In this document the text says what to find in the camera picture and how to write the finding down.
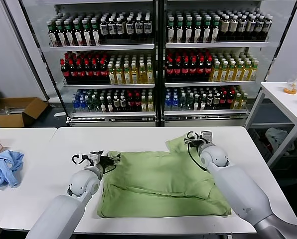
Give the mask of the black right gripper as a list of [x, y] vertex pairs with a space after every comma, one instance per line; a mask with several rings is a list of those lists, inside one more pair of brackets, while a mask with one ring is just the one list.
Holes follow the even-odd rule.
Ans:
[[190, 148], [196, 148], [196, 150], [198, 151], [199, 147], [205, 144], [205, 139], [203, 138], [193, 138], [191, 137], [187, 137], [186, 140], [184, 140], [184, 144], [185, 145], [189, 145]]

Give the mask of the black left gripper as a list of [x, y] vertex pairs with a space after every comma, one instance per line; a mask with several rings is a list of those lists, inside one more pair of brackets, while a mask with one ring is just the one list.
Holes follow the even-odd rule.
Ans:
[[106, 168], [109, 166], [116, 166], [121, 160], [121, 154], [100, 156], [100, 161], [98, 162], [98, 168], [102, 170], [102, 173], [106, 173]]

